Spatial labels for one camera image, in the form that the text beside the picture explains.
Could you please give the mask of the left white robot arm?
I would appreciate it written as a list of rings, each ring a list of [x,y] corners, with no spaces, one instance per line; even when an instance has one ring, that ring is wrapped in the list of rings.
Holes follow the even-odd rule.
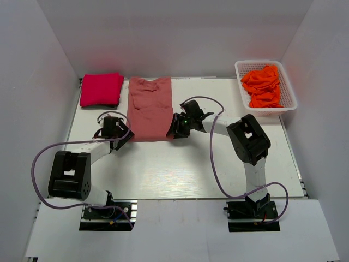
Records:
[[[97,212],[104,218],[115,212],[115,204],[108,191],[92,185],[92,164],[112,151],[119,150],[134,133],[123,119],[114,116],[103,118],[103,127],[96,133],[94,140],[73,151],[58,151],[53,160],[48,185],[49,195],[80,200],[96,206]]]

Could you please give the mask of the salmon pink t-shirt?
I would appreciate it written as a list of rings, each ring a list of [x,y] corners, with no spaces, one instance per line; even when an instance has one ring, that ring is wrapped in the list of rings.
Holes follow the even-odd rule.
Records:
[[[128,90],[127,118],[134,133],[133,141],[167,140],[173,117],[171,78],[132,77]]]

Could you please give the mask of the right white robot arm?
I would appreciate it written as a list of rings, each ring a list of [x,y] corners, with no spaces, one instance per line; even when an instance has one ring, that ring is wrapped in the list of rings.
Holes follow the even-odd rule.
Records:
[[[266,187],[265,163],[271,142],[256,118],[247,114],[242,118],[220,117],[220,114],[203,112],[195,100],[180,104],[181,113],[173,114],[167,136],[174,139],[188,138],[191,130],[209,133],[209,154],[213,174],[223,195],[230,199],[244,199],[247,213],[260,217],[270,202]],[[213,134],[230,138],[237,157],[243,162],[246,178],[246,193],[228,195],[221,186],[213,159]]]

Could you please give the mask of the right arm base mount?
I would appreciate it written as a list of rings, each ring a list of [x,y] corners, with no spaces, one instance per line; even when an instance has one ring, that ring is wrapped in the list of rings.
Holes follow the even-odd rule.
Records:
[[[230,233],[257,233],[280,231],[277,218],[276,204],[271,201],[256,215],[249,209],[245,201],[229,201],[223,208],[227,214],[228,230]]]

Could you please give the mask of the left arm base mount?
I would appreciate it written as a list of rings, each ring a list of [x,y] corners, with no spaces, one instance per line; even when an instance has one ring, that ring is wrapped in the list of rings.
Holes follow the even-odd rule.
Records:
[[[130,232],[136,222],[137,200],[111,200],[111,209],[84,208],[79,231],[126,231]]]

